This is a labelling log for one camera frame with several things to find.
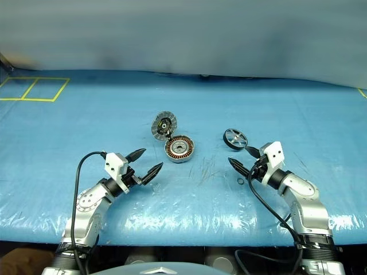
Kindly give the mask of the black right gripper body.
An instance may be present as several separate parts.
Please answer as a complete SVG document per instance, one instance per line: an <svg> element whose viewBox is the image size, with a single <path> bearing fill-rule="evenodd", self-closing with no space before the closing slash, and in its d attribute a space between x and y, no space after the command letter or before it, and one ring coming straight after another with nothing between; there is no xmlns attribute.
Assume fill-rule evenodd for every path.
<svg viewBox="0 0 367 275"><path fill-rule="evenodd" d="M268 174L268 156L263 155L255 162L253 167L251 168L250 181L257 180L260 183L267 183L269 179Z"/></svg>

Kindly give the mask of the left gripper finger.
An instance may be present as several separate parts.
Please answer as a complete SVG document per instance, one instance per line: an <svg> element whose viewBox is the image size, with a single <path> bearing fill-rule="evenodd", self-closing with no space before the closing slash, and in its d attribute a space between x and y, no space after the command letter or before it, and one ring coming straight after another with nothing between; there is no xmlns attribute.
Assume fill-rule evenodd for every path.
<svg viewBox="0 0 367 275"><path fill-rule="evenodd" d="M128 163L135 162L137 159L139 159L144 154L145 151L146 151L145 148L140 148L128 154L125 158L128 161Z"/></svg>
<svg viewBox="0 0 367 275"><path fill-rule="evenodd" d="M153 166L147 172L147 174L144 177L141 178L142 184L147 185L151 180L153 180L157 176L159 171L161 170L162 166L163 166L163 162Z"/></svg>

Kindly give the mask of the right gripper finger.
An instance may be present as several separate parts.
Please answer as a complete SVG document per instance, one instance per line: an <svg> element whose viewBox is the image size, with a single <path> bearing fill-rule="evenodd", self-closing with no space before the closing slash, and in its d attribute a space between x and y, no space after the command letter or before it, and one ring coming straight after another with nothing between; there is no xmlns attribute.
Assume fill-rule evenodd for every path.
<svg viewBox="0 0 367 275"><path fill-rule="evenodd" d="M249 169L245 168L241 162L234 158L228 158L230 165L245 179L248 179L252 175Z"/></svg>
<svg viewBox="0 0 367 275"><path fill-rule="evenodd" d="M260 154L260 151L259 151L258 148L251 147L251 146L246 146L244 148L254 158L260 158L261 157L261 154Z"/></svg>

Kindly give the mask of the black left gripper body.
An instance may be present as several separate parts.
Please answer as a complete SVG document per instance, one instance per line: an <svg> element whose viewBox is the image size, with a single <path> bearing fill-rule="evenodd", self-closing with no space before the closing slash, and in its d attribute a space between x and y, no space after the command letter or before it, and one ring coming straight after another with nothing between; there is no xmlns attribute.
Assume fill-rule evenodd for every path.
<svg viewBox="0 0 367 275"><path fill-rule="evenodd" d="M141 185L142 179L138 176L135 176L135 170L128 166L126 173L122 175L122 183L123 189L129 190L134 185Z"/></svg>

